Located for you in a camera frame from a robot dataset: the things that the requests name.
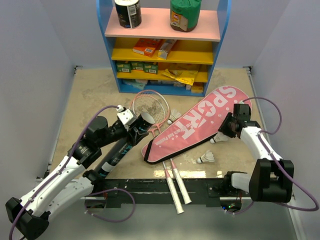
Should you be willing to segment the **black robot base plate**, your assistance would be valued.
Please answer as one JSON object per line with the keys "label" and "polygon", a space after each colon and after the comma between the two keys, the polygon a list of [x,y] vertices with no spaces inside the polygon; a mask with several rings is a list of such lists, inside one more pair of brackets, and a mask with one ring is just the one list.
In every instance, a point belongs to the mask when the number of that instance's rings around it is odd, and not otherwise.
{"label": "black robot base plate", "polygon": [[[235,189],[222,190],[221,178],[185,178],[183,179],[192,205],[206,207],[222,207],[223,209],[240,209],[245,201],[251,201],[248,193]],[[106,179],[93,191],[113,189],[115,191],[86,196],[83,199],[89,205],[96,204],[99,208],[120,208],[122,204],[131,204],[131,197],[120,191],[128,191],[136,204],[172,205],[168,184],[164,178],[151,179]]]}

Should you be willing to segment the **black shuttlecock tube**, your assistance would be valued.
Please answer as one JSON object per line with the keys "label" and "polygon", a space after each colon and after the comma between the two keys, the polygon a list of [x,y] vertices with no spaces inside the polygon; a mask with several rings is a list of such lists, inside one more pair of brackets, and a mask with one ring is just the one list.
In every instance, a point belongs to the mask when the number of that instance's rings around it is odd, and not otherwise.
{"label": "black shuttlecock tube", "polygon": [[[155,124],[154,118],[147,112],[142,112],[134,123],[139,122],[147,122],[149,124],[149,129]],[[126,137],[121,138],[102,158],[94,170],[101,177],[105,178],[132,148],[133,146],[126,144]]]}

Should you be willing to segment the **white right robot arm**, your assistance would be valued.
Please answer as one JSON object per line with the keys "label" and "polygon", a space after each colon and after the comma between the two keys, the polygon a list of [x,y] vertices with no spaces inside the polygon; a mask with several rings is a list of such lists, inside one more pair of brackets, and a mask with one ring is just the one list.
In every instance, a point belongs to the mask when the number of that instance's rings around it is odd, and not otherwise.
{"label": "white right robot arm", "polygon": [[233,197],[242,190],[249,193],[254,202],[288,203],[291,200],[293,183],[280,168],[292,178],[294,164],[273,151],[258,122],[251,120],[248,104],[235,103],[233,112],[226,115],[218,132],[242,140],[256,159],[251,174],[227,172],[222,185],[227,196]]}

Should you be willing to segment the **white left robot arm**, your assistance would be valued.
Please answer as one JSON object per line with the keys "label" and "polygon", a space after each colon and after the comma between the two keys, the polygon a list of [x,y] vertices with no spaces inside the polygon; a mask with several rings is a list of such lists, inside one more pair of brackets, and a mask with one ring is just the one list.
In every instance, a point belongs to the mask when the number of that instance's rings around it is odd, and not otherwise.
{"label": "white left robot arm", "polygon": [[24,239],[35,240],[50,221],[76,200],[104,190],[101,182],[116,164],[148,135],[154,119],[130,110],[117,114],[112,126],[104,116],[94,116],[85,126],[60,164],[34,189],[20,198],[12,197],[6,212],[12,223],[9,239],[18,230]]}

